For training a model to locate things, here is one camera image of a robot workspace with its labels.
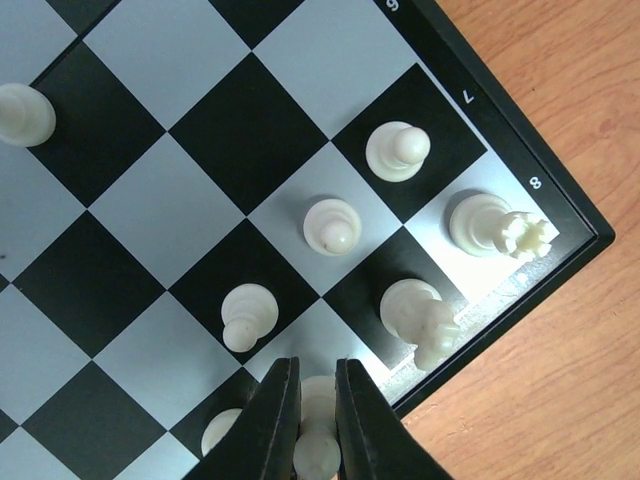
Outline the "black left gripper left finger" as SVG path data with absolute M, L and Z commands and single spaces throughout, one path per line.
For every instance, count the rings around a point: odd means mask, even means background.
M 300 418 L 299 359 L 279 358 L 230 430 L 186 477 L 289 479 Z

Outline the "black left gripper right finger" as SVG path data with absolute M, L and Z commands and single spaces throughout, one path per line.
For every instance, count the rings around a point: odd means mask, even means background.
M 451 477 L 406 430 L 360 361 L 337 361 L 335 390 L 340 479 Z

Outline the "white chess piece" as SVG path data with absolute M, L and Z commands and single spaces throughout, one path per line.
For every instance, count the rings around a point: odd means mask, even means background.
M 335 380 L 314 376 L 301 383 L 300 436 L 293 467 L 299 479 L 334 479 L 341 465 L 335 420 Z
M 414 345 L 414 364 L 428 372 L 449 356 L 460 334 L 454 312 L 435 287 L 419 279 L 402 279 L 382 295 L 380 318 L 385 329 Z
M 358 212 L 346 201 L 325 199 L 306 213 L 303 235 L 308 246 L 325 256 L 341 256 L 355 248 L 362 233 Z

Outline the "white pawn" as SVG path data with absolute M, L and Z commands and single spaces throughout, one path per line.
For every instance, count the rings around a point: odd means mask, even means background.
M 225 296 L 220 313 L 225 346 L 232 352 L 244 353 L 275 328 L 279 307 L 269 289 L 245 283 Z
M 51 102 L 29 85 L 1 86 L 1 141 L 17 147 L 34 147 L 46 142 L 56 127 Z
M 378 126 L 365 146 L 369 169 L 381 180 L 399 183 L 415 176 L 431 150 L 425 130 L 402 121 Z
M 471 256 L 502 255 L 520 262 L 546 256 L 559 235 L 540 214 L 514 210 L 504 199 L 489 193 L 462 200 L 454 208 L 448 227 L 455 245 Z

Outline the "black and grey chessboard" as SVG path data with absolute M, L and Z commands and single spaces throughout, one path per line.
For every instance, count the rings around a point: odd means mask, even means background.
M 306 377 L 356 358 L 406 414 L 615 237 L 433 1 L 5 1 L 1 80 L 57 116 L 1 148 L 5 479 L 181 478 L 282 356 Z M 399 183 L 365 160 L 390 121 L 431 139 Z M 551 251 L 460 250 L 478 193 L 550 221 Z M 305 241 L 325 199 L 360 216 L 345 255 Z M 409 278 L 460 327 L 428 372 L 380 318 Z M 220 311 L 245 283 L 279 317 L 236 353 Z

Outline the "white bishop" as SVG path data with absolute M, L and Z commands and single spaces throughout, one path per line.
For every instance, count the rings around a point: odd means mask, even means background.
M 205 457 L 229 432 L 241 415 L 241 408 L 231 408 L 217 414 L 205 428 L 201 437 L 201 453 Z

